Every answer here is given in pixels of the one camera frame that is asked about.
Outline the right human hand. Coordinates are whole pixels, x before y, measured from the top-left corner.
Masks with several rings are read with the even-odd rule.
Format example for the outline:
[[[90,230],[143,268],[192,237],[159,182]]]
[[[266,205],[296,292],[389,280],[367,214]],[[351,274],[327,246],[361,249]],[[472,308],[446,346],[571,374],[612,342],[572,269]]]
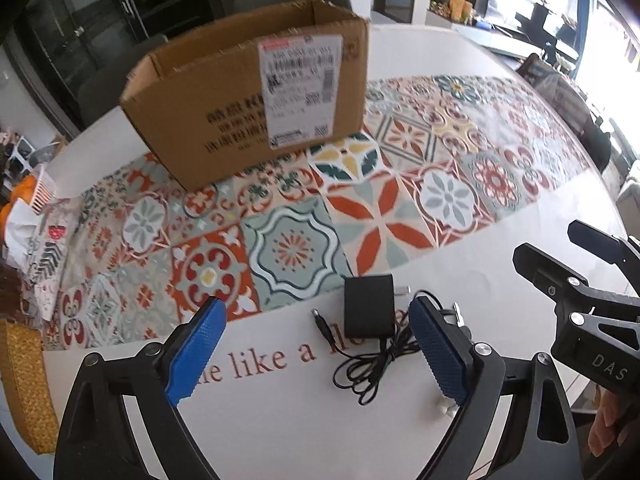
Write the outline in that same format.
[[[588,436],[588,448],[593,456],[601,456],[613,443],[622,446],[637,431],[638,418],[628,422],[620,431],[615,429],[616,422],[627,414],[630,407],[631,402],[626,396],[602,390],[597,415]]]

